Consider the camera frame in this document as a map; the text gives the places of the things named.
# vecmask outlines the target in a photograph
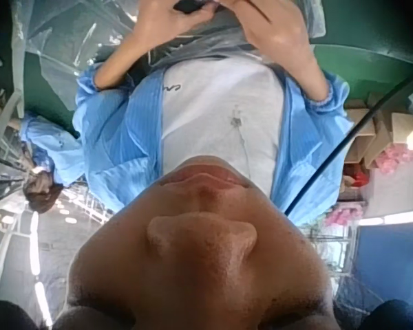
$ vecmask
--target blue wall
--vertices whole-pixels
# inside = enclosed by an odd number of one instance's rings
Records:
[[[353,275],[383,300],[413,305],[413,223],[362,227]],[[363,299],[355,300],[363,308]]]

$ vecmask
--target mouth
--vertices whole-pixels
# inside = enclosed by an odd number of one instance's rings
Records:
[[[190,188],[207,186],[215,189],[248,188],[246,180],[233,171],[217,165],[194,164],[170,173],[159,183],[161,186]]]

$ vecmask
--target white t-shirt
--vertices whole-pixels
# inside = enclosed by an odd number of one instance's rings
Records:
[[[249,58],[178,63],[164,77],[164,174],[198,155],[220,157],[270,195],[284,92],[267,66]]]

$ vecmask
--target pink object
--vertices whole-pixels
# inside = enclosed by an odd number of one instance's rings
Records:
[[[346,226],[349,222],[363,217],[363,207],[359,203],[337,204],[335,209],[326,216],[324,224],[330,226],[334,223]]]
[[[383,174],[392,174],[399,164],[413,162],[413,150],[409,150],[407,144],[392,144],[375,159],[375,162]]]

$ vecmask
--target woman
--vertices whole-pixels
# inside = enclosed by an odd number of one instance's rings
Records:
[[[23,148],[21,161],[31,170],[23,194],[32,210],[47,212],[63,187],[84,174],[81,143],[60,126],[29,111],[22,120],[12,118],[8,126],[18,131],[21,141],[32,148],[32,156]]]

